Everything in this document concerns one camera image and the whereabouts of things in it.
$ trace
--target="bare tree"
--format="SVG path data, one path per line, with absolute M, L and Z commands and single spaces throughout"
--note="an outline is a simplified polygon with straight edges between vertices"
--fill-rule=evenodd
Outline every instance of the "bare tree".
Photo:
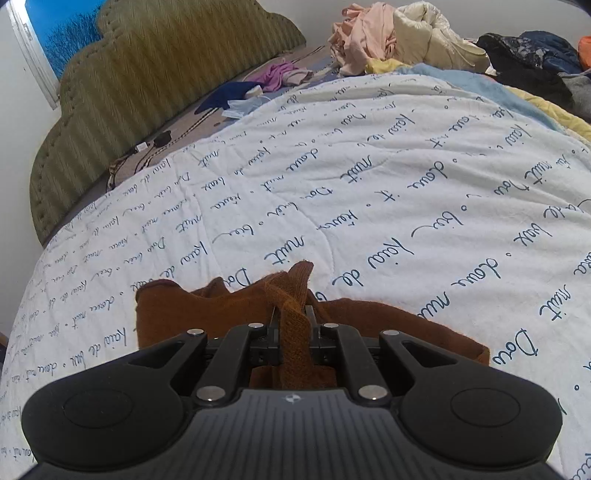
M 100 7 L 76 14 L 53 28 L 43 44 L 43 50 L 58 78 L 64 73 L 66 64 L 78 50 L 101 39 L 96 28 L 96 15 Z

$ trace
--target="white wall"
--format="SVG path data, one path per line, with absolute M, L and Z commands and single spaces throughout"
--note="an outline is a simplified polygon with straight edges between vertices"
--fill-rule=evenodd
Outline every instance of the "white wall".
M 41 93 L 0 9 L 0 332 L 9 335 L 22 294 L 43 251 L 31 218 L 29 176 L 47 132 L 60 117 Z
M 258 0 L 269 12 L 292 20 L 308 41 L 323 44 L 332 23 L 340 21 L 341 10 L 353 0 Z M 412 0 L 385 0 L 396 7 Z M 368 7 L 373 0 L 359 5 Z M 591 17 L 583 10 L 560 0 L 431 0 L 452 25 L 467 38 L 488 32 L 518 36 L 526 30 L 546 30 L 566 38 L 575 48 L 579 39 L 591 35 Z

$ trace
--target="green upholstered headboard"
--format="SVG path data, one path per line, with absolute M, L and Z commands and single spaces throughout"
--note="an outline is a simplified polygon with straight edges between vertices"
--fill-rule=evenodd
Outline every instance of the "green upholstered headboard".
M 61 79 L 61 118 L 31 172 L 41 243 L 103 174 L 167 120 L 221 83 L 305 42 L 254 0 L 108 0 L 103 38 Z

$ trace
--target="white comforter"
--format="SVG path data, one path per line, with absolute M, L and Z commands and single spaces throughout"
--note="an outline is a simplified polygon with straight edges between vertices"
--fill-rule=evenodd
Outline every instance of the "white comforter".
M 546 387 L 564 421 L 551 463 L 589 476 L 589 158 L 441 80 L 389 74 L 291 92 L 170 155 L 39 260 L 0 388 L 0 478 L 33 464 L 20 412 L 35 390 L 137 348 L 141 284 L 235 290 L 302 259 L 318 298 L 402 307 Z

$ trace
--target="brown garment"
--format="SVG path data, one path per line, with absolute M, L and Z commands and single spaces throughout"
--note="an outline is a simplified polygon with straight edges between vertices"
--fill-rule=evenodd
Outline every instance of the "brown garment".
M 310 322 L 303 312 L 312 305 L 318 323 L 351 325 L 365 337 L 382 330 L 400 330 L 416 338 L 488 365 L 490 351 L 449 328 L 389 305 L 349 299 L 318 302 L 307 289 L 313 264 L 302 261 L 289 272 L 269 275 L 234 293 L 218 277 L 189 293 L 171 280 L 155 280 L 136 295 L 137 334 L 140 348 L 201 328 L 210 338 L 226 335 L 251 322 L 268 324 L 273 308 L 279 308 L 283 364 L 277 369 L 253 370 L 251 386 L 291 390 L 336 386 L 334 370 L 312 363 L 309 353 Z

